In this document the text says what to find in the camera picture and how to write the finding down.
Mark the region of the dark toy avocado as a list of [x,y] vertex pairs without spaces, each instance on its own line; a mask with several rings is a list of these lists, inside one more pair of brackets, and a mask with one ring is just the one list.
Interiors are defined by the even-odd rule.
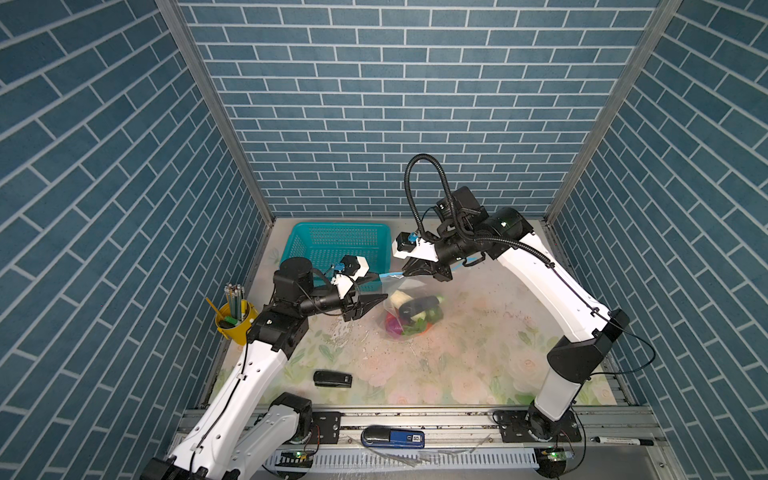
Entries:
[[419,315],[437,308],[440,303],[440,298],[435,295],[414,298],[412,301],[404,304],[398,310],[398,313],[403,319],[415,321]]

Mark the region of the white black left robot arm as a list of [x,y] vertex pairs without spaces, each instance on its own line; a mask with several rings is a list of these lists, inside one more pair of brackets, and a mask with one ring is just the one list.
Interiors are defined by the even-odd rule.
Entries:
[[250,479],[286,443],[304,444],[314,425],[310,400],[279,395],[257,424],[250,422],[261,397],[285,368],[315,315],[358,320],[385,300],[365,294],[378,280],[362,256],[346,255],[333,275],[314,284],[322,271],[303,257],[283,261],[273,274],[273,292],[248,323],[246,344],[226,383],[203,416],[170,455],[152,458],[143,479]]

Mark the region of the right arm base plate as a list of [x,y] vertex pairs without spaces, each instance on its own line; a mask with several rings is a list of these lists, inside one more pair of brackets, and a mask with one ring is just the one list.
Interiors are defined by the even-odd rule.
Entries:
[[504,443],[548,443],[556,440],[572,443],[583,440],[582,427],[569,409],[557,421],[538,411],[495,410],[491,420],[497,425]]

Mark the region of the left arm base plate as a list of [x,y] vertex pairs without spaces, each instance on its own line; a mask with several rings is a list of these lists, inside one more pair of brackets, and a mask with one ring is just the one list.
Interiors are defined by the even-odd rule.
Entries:
[[310,444],[337,444],[339,439],[341,413],[319,411],[312,413],[308,442]]

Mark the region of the orange toy carrot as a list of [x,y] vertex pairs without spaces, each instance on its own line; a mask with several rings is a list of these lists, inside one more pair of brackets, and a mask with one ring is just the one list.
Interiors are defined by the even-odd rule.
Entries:
[[413,316],[408,324],[403,326],[404,336],[419,335],[429,330],[433,325],[440,322],[444,317],[443,310],[433,308],[420,312]]

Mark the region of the purple toy eggplant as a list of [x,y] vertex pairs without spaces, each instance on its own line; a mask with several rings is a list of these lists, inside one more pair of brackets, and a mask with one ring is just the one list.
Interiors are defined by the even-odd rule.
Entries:
[[393,338],[399,338],[403,336],[403,325],[398,317],[387,314],[384,326],[386,332]]

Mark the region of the white toy daikon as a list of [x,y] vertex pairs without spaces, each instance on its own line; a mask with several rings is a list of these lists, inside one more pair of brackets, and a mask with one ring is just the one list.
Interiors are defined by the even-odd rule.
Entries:
[[412,301],[413,297],[404,291],[396,290],[389,296],[389,300],[392,306],[399,310],[404,304]]

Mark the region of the clear zip top bag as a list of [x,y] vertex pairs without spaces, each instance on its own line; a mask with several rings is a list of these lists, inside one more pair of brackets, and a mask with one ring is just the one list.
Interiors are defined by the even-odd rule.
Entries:
[[406,277],[402,272],[379,274],[361,287],[364,293],[385,294],[380,304],[385,333],[395,340],[419,336],[442,322],[446,315],[445,297],[425,280]]

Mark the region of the teal plastic basket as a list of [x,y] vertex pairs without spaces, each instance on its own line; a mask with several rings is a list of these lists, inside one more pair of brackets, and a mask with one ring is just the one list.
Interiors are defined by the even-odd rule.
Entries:
[[390,271],[392,236],[381,223],[300,222],[285,244],[280,263],[292,257],[306,258],[330,279],[333,267],[346,255],[364,257],[369,270]]

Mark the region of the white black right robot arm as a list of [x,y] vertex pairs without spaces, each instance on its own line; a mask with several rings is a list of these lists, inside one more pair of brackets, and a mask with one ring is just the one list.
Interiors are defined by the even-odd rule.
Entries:
[[550,441],[562,431],[567,411],[629,319],[588,294],[549,256],[534,228],[516,210],[488,214],[481,207],[463,208],[451,218],[443,209],[441,219],[435,234],[418,228],[399,233],[393,241],[393,255],[405,262],[404,276],[449,281],[453,266],[470,265],[473,255],[496,260],[523,282],[562,330],[547,354],[549,370],[525,417],[533,438]]

